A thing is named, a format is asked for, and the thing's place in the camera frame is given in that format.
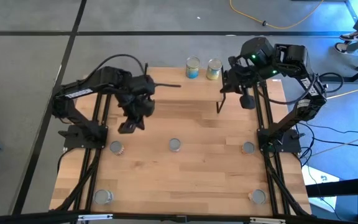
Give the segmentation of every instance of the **gray floor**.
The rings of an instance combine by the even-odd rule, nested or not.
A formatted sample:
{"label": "gray floor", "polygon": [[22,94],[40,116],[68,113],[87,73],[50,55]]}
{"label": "gray floor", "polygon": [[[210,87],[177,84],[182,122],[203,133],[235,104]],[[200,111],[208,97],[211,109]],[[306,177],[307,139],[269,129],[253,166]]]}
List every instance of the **gray floor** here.
{"label": "gray floor", "polygon": [[[307,14],[317,2],[239,1],[234,5],[243,12],[268,20],[275,25],[289,25]],[[0,1],[0,30],[71,30],[79,0],[69,1]],[[352,17],[342,2],[325,2],[307,21],[292,31],[352,30]],[[232,12],[228,1],[107,1],[89,0],[80,30],[272,30]],[[227,68],[228,56],[237,55],[241,45],[252,37],[77,37],[63,83],[81,78],[112,54],[133,54],[151,66],[178,66],[190,55],[200,58],[202,66],[210,58],[220,58]],[[269,37],[272,44],[302,44],[310,53],[315,72],[356,73],[358,57],[340,55],[332,46],[335,38]],[[7,214],[18,181],[29,156],[42,113],[57,75],[67,37],[0,37],[0,215]],[[136,64],[118,58],[114,65],[132,73]],[[301,94],[299,84],[284,78],[288,100]],[[339,92],[358,88],[346,85]],[[312,124],[341,130],[358,130],[358,93],[329,100]],[[24,212],[48,209],[56,178],[57,159],[63,138],[58,130],[66,129],[51,119],[39,164],[36,168]],[[302,144],[307,145],[310,133]],[[322,139],[348,141],[358,135],[339,135],[314,128]],[[314,152],[330,147],[315,143]],[[358,148],[342,147],[310,160],[310,165],[342,179],[358,177]]]}

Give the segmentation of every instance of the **wooden table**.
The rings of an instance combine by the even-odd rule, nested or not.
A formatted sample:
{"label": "wooden table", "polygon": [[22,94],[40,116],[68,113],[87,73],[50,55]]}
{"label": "wooden table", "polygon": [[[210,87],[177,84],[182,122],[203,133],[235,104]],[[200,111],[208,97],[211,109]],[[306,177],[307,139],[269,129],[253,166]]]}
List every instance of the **wooden table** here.
{"label": "wooden table", "polygon": [[[256,147],[258,145],[256,110],[242,109],[240,95],[230,93],[217,114],[215,101],[222,100],[219,93],[221,80],[207,80],[204,70],[194,80],[185,77],[183,68],[149,68],[148,73],[156,82],[179,83],[183,87],[158,87],[153,96],[156,99],[154,114],[145,118],[145,130],[137,129],[134,134],[117,132],[126,117],[117,107],[116,100],[112,100],[107,121],[107,145],[120,141],[125,151],[123,155],[116,156],[108,147],[102,150],[95,190],[110,190],[114,201],[109,205],[93,203],[91,210],[110,213],[271,215],[269,198],[265,204],[256,205],[248,196],[255,189],[269,194],[263,157],[259,151],[241,153],[241,145],[246,141]],[[267,85],[271,98],[285,101],[280,80],[267,80]],[[95,99],[96,95],[88,95],[76,102],[76,107],[88,119],[92,117]],[[277,122],[288,110],[286,106],[272,104],[272,112]],[[181,141],[180,152],[169,150],[171,138]],[[83,154],[84,149],[75,149],[63,158],[50,208],[59,206],[76,185]],[[310,212],[298,160],[291,154],[280,155],[286,186],[303,209]],[[80,208],[85,206],[87,186],[83,192]],[[277,186],[276,196],[282,213]]]}

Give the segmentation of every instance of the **can with blue label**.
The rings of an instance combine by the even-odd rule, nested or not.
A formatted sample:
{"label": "can with blue label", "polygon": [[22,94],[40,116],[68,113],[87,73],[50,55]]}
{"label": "can with blue label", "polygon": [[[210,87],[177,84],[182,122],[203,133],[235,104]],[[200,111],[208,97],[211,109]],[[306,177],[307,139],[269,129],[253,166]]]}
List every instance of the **can with blue label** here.
{"label": "can with blue label", "polygon": [[190,57],[186,60],[186,76],[197,78],[200,67],[200,60],[197,57]]}
{"label": "can with blue label", "polygon": [[222,62],[218,59],[211,59],[208,62],[208,69],[206,70],[206,77],[209,80],[216,80],[221,74]]}

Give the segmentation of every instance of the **yellow cable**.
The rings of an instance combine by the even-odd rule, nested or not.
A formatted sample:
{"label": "yellow cable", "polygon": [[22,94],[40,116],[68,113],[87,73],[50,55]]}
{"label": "yellow cable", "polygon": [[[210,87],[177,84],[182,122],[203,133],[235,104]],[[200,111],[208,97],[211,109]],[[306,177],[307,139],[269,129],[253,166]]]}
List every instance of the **yellow cable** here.
{"label": "yellow cable", "polygon": [[340,96],[344,96],[344,95],[348,95],[348,94],[351,94],[351,93],[355,93],[357,92],[357,90],[352,90],[352,91],[348,91],[347,93],[342,93],[342,94],[339,94],[339,95],[336,95],[336,96],[330,96],[330,97],[327,97],[327,99],[333,99],[333,98],[337,98],[337,97],[340,97]]}
{"label": "yellow cable", "polygon": [[[246,16],[246,17],[248,17],[249,19],[253,19],[253,20],[255,20],[255,21],[257,21],[257,22],[259,22],[259,23],[261,23],[261,24],[264,23],[263,21],[260,21],[260,20],[254,18],[254,17],[252,17],[252,16],[250,16],[250,15],[247,15],[247,14],[245,14],[245,13],[243,13],[243,12],[240,12],[240,11],[238,11],[237,9],[235,9],[235,8],[233,7],[232,0],[229,0],[229,2],[230,2],[230,7],[231,7],[231,9],[233,9],[234,12],[236,12],[236,13],[238,13],[238,14],[241,14],[241,15],[243,15],[243,16]],[[319,3],[307,16],[305,16],[305,18],[303,18],[301,21],[297,22],[296,24],[292,24],[292,25],[286,26],[286,27],[277,27],[277,26],[273,26],[273,25],[270,25],[270,24],[266,23],[266,26],[269,26],[269,27],[272,27],[272,28],[276,28],[276,29],[289,29],[289,28],[295,27],[296,25],[298,25],[298,24],[300,24],[301,22],[305,21],[305,19],[309,18],[309,16],[311,16],[311,15],[315,12],[315,10],[316,10],[317,8],[319,8],[319,6],[321,5],[321,3],[323,3],[323,2],[324,2],[324,0],[321,0],[320,3]]]}

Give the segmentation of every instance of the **concrete floor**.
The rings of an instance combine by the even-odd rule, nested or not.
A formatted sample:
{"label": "concrete floor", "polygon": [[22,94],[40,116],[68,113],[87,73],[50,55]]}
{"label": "concrete floor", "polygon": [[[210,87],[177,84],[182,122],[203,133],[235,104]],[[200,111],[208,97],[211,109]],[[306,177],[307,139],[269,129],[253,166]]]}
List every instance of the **concrete floor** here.
{"label": "concrete floor", "polygon": [[[271,21],[272,24],[285,26],[302,18],[317,2],[233,0],[233,4],[238,10],[252,13],[253,16]],[[0,30],[71,30],[79,5],[79,0],[48,3],[41,0],[1,0]],[[347,31],[352,30],[353,23],[344,3],[325,2],[307,21],[290,30]],[[272,29],[232,12],[228,1],[89,0],[80,30]],[[119,53],[133,54],[151,66],[182,67],[187,57],[196,55],[205,67],[210,58],[220,58],[227,68],[228,56],[237,55],[242,43],[250,38],[252,37],[77,37],[63,83],[81,78],[107,56]],[[340,55],[333,50],[332,46],[339,42],[339,39],[268,39],[272,44],[307,46],[315,72],[337,72],[344,76],[356,73],[352,68],[358,65],[358,57]],[[0,215],[8,213],[9,204],[14,198],[67,40],[67,37],[0,37],[0,142],[4,146],[4,150],[0,152]],[[132,73],[139,72],[133,61],[124,58],[117,58],[109,65],[130,70]],[[287,100],[301,94],[302,89],[297,82],[289,78],[284,78],[283,82]],[[339,93],[356,88],[358,85],[345,85]],[[358,119],[358,93],[330,100],[311,123],[341,130],[358,130],[355,119]],[[57,131],[66,128],[56,119],[51,119],[24,212],[43,212],[48,209],[56,178],[57,159],[63,146],[63,138]],[[323,139],[348,141],[358,136],[313,129],[316,135]],[[306,133],[302,145],[307,145],[310,133],[305,129],[301,130]],[[330,146],[316,143],[314,152]],[[342,179],[357,178],[358,148],[343,147],[327,152],[312,158],[310,165]]]}

